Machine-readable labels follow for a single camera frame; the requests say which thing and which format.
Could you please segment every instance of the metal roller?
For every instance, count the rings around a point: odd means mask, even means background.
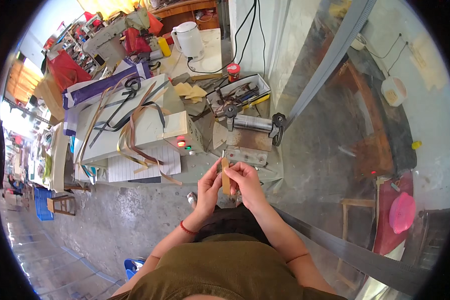
[[[264,133],[270,133],[273,129],[272,120],[268,118],[237,115],[233,126],[236,128],[252,129]]]

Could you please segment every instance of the forearm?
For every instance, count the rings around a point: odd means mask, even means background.
[[[309,253],[305,243],[268,203],[250,210],[272,247],[289,262]]]
[[[193,211],[183,220],[183,226],[189,231],[197,232],[202,228],[205,219]],[[179,225],[155,246],[150,255],[160,259],[171,248],[183,243],[190,243],[193,238],[192,234],[185,232]]]

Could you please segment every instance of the blue plastic crate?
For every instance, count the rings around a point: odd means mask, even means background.
[[[43,188],[35,188],[35,209],[40,221],[53,220],[53,213],[47,208],[47,198],[52,198],[52,191]]]

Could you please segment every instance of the red plastic bag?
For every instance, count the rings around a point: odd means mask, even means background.
[[[150,28],[148,28],[148,32],[153,33],[154,35],[158,35],[162,27],[164,26],[161,21],[158,21],[157,18],[152,15],[149,11],[147,11],[148,19],[150,20]]]
[[[58,51],[58,56],[54,59],[50,60],[47,57],[46,60],[48,69],[61,92],[76,83],[92,79],[91,75],[74,62],[63,49]]]
[[[125,31],[125,50],[128,55],[152,51],[145,39],[139,34],[140,31],[135,28],[128,28]]]

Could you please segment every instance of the foot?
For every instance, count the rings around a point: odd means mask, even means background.
[[[186,197],[188,199],[188,203],[190,203],[192,208],[195,209],[195,207],[197,207],[197,195],[191,191]]]

